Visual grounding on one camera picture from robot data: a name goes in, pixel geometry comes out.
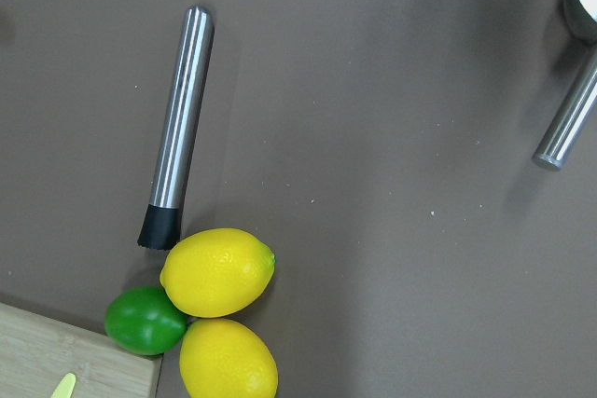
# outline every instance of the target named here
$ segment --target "lemon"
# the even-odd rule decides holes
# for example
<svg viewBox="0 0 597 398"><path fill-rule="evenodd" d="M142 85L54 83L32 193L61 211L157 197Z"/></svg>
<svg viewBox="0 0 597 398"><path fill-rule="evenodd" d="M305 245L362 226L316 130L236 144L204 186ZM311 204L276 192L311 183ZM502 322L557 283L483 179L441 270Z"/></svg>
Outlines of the lemon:
<svg viewBox="0 0 597 398"><path fill-rule="evenodd" d="M278 370L263 341L241 323L199 319L185 333L180 375L191 398L273 398Z"/></svg>
<svg viewBox="0 0 597 398"><path fill-rule="evenodd" d="M214 228L176 244L160 273L170 300L191 316L220 317L243 309L265 290L275 257L238 228Z"/></svg>

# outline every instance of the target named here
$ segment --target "bamboo cutting board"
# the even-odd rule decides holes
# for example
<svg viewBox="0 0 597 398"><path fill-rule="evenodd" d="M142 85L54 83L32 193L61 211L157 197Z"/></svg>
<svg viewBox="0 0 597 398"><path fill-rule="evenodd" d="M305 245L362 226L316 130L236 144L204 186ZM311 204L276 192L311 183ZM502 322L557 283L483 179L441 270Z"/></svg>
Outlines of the bamboo cutting board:
<svg viewBox="0 0 597 398"><path fill-rule="evenodd" d="M154 397L161 358L107 336L0 303L0 398L49 398L73 372L73 398Z"/></svg>

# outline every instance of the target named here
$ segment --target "lemon skin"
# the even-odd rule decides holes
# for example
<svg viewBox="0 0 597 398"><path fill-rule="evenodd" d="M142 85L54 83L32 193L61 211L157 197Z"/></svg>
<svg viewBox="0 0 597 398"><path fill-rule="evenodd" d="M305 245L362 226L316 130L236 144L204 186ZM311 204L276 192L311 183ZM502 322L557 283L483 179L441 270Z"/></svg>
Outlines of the lemon skin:
<svg viewBox="0 0 597 398"><path fill-rule="evenodd" d="M160 273L166 294L181 311L221 317L245 308L273 276L270 248L237 228L215 228L176 244Z"/></svg>
<svg viewBox="0 0 597 398"><path fill-rule="evenodd" d="M278 388L276 362L265 343L228 319L194 322L179 365L191 398L273 398Z"/></svg>

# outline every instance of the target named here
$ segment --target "stainless steel muddler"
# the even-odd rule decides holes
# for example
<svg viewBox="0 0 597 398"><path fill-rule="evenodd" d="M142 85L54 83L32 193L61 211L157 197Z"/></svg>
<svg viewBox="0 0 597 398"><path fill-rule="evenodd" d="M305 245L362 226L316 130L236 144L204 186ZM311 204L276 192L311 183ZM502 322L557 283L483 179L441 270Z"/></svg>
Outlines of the stainless steel muddler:
<svg viewBox="0 0 597 398"><path fill-rule="evenodd" d="M572 34L587 44L597 43L597 0L564 0L563 4ZM596 99L597 48L593 48L533 155L537 165L562 169Z"/></svg>
<svg viewBox="0 0 597 398"><path fill-rule="evenodd" d="M182 206L213 36L210 14L202 7L189 8L183 23L151 197L137 241L150 249L172 249L180 240Z"/></svg>

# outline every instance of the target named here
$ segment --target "black rubber tip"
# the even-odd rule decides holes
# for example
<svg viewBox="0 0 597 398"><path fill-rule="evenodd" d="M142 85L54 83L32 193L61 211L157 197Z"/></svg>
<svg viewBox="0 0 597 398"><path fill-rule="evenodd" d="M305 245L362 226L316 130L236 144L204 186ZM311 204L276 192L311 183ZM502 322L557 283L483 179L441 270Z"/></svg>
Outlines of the black rubber tip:
<svg viewBox="0 0 597 398"><path fill-rule="evenodd" d="M180 210L149 204L137 244L169 251L180 240Z"/></svg>

